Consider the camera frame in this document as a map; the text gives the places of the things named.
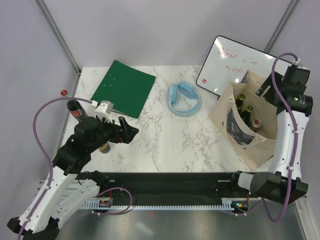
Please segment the silver beverage can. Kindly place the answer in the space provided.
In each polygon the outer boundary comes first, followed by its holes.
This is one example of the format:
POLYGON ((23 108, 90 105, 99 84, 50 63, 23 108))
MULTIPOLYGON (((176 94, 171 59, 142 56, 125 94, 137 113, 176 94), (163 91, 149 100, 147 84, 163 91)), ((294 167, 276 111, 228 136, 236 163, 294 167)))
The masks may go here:
POLYGON ((248 127, 255 133, 259 131, 262 128, 262 126, 262 121, 258 118, 253 119, 248 125, 248 127))

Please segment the beige canvas bag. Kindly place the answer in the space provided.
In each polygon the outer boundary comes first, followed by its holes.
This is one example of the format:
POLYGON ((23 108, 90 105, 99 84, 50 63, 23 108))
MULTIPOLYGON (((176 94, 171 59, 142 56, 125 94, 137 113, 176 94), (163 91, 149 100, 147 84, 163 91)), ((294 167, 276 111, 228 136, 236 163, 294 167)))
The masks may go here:
POLYGON ((256 94, 267 78, 248 70, 243 83, 230 82, 208 115, 248 167, 255 171, 274 154, 277 140, 277 108, 256 94), (237 110, 236 99, 244 94, 243 109, 253 106, 250 120, 260 120, 256 132, 249 128, 237 110))

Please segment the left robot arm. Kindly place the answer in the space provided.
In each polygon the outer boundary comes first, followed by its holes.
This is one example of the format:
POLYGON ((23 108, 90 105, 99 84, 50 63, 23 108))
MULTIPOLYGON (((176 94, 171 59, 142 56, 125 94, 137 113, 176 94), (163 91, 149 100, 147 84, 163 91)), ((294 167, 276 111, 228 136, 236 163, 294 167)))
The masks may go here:
POLYGON ((91 172, 83 184, 64 201, 65 189, 77 178, 91 160, 91 154, 107 142, 129 144, 139 130, 130 126, 124 117, 119 124, 98 117, 86 117, 57 151, 52 170, 28 209, 11 218, 7 227, 23 240, 54 240, 62 226, 85 202, 104 197, 110 191, 108 177, 99 171, 91 172))

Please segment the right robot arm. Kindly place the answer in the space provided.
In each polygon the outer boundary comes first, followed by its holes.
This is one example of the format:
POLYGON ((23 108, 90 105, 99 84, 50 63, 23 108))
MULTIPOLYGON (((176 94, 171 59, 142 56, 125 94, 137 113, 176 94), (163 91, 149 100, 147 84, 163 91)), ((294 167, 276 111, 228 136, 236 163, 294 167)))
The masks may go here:
POLYGON ((284 75, 272 72, 255 90, 264 99, 261 108, 273 109, 277 135, 271 164, 267 172, 237 171, 229 191, 235 197, 247 190, 258 197, 280 204, 291 204, 304 196, 308 184, 301 181, 300 158, 305 129, 313 108, 313 98, 305 95, 310 70, 290 65, 284 75))

